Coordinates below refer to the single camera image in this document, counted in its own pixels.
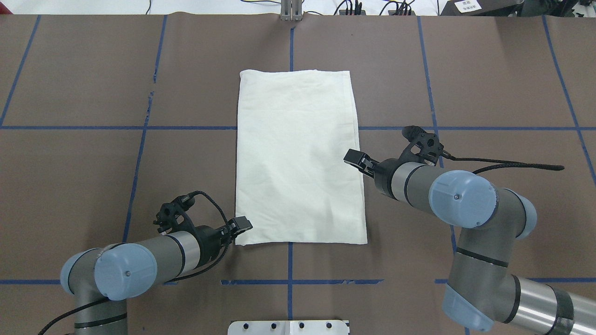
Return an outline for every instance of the metal bracket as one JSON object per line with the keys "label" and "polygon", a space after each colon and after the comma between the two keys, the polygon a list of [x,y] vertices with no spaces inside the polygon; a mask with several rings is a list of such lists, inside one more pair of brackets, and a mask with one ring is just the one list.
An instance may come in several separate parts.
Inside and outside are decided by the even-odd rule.
{"label": "metal bracket", "polygon": [[281,20],[302,20],[302,0],[281,0]]}
{"label": "metal bracket", "polygon": [[228,335],[349,335],[350,321],[235,321]]}

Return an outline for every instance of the red object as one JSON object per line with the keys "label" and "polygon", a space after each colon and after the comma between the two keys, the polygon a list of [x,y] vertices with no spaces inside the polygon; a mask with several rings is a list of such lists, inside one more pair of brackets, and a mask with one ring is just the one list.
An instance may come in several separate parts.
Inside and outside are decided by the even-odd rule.
{"label": "red object", "polygon": [[13,12],[9,11],[5,5],[0,2],[0,14],[12,14]]}

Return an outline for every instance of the sticker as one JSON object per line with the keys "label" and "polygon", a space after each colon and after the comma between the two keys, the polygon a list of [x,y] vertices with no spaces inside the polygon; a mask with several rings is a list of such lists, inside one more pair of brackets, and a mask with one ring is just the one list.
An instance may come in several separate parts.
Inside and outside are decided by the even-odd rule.
{"label": "sticker", "polygon": [[459,2],[455,2],[455,6],[460,11],[460,13],[467,13],[472,11],[481,10],[482,7],[476,0],[463,0]]}

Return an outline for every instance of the robotic arm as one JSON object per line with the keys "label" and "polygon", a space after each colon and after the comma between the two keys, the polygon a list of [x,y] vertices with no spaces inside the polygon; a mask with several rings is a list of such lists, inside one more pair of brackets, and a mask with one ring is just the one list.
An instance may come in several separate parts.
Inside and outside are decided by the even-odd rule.
{"label": "robotic arm", "polygon": [[[194,226],[186,211],[199,194],[218,208],[225,223],[223,226],[217,229]],[[217,264],[236,236],[252,228],[244,216],[228,221],[221,208],[201,191],[163,204],[156,218],[153,223],[159,226],[161,236],[137,243],[89,249],[72,256],[64,264],[60,283],[66,292],[75,296],[77,306],[82,308],[74,324],[75,334],[127,334],[127,298],[138,296],[152,286],[206,271]],[[205,270],[183,276],[209,262],[212,264]]]}
{"label": "robotic arm", "polygon": [[499,321],[535,334],[596,334],[595,301],[507,274],[514,240],[536,226],[532,203],[471,172],[437,167],[440,156],[452,156],[435,134],[416,126],[402,133],[410,145],[398,159],[378,162],[350,149],[344,161],[374,178],[384,195],[462,228],[443,300],[445,314],[479,331]]}

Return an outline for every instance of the white towel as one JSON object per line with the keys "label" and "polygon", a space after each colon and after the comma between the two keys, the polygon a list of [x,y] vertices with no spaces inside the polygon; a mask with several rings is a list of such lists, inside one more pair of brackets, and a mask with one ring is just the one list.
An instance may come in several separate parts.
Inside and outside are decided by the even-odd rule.
{"label": "white towel", "polygon": [[239,245],[366,244],[362,174],[349,71],[240,73],[236,216],[253,229]]}

